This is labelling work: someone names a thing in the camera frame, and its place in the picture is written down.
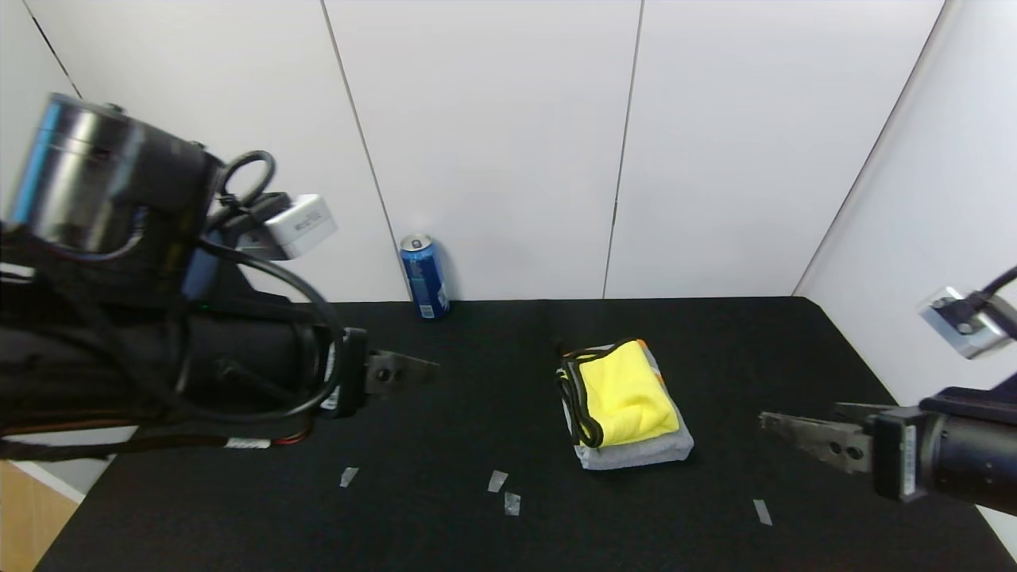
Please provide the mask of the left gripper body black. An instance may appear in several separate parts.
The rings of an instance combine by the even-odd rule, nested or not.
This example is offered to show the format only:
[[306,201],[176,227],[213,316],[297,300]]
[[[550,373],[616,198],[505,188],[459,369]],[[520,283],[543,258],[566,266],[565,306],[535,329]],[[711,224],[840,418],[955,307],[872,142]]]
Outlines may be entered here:
[[214,417],[287,419],[337,384],[304,414],[350,416],[365,401],[365,330],[333,340],[311,314],[193,314],[191,402]]

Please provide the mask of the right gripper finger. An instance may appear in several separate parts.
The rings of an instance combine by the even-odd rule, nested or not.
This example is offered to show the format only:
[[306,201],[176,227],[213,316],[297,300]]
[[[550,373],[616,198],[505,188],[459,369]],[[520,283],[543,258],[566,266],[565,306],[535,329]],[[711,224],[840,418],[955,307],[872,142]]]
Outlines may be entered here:
[[760,427],[817,460],[846,473],[872,471],[872,438],[854,423],[761,412]]
[[862,404],[850,402],[837,402],[834,405],[834,413],[842,423],[868,423],[869,417],[885,412],[893,412],[898,409],[894,404]]

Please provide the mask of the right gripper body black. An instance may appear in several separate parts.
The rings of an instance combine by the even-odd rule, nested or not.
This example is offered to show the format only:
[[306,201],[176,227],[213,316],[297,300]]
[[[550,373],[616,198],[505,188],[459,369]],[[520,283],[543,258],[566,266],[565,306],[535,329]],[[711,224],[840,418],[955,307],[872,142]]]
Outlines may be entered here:
[[1013,516],[1015,427],[904,407],[871,419],[874,490],[896,502],[940,495]]

